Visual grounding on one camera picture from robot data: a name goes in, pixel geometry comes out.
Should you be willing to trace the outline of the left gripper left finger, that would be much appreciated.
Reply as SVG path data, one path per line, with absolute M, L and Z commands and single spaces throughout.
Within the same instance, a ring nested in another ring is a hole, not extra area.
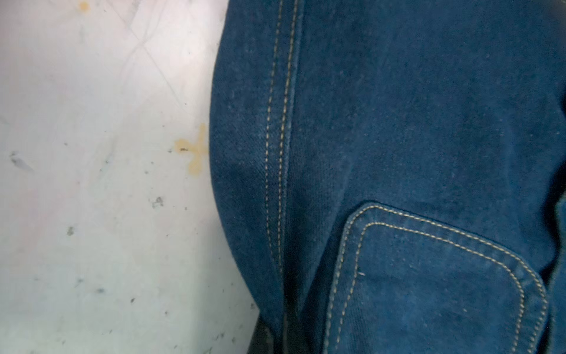
M 282 346 L 272 334 L 262 317 L 258 317 L 247 354 L 279 354 Z

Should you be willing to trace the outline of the dark navy denim skirt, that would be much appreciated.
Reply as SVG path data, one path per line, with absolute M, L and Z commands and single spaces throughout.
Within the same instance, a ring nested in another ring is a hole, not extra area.
M 563 1 L 230 1 L 209 143 L 281 346 L 565 351 Z

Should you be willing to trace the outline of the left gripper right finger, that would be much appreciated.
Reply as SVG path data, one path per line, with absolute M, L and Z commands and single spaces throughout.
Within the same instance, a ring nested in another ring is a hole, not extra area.
M 282 336 L 282 352 L 284 354 L 309 354 L 305 333 L 293 309 L 284 314 L 284 329 Z

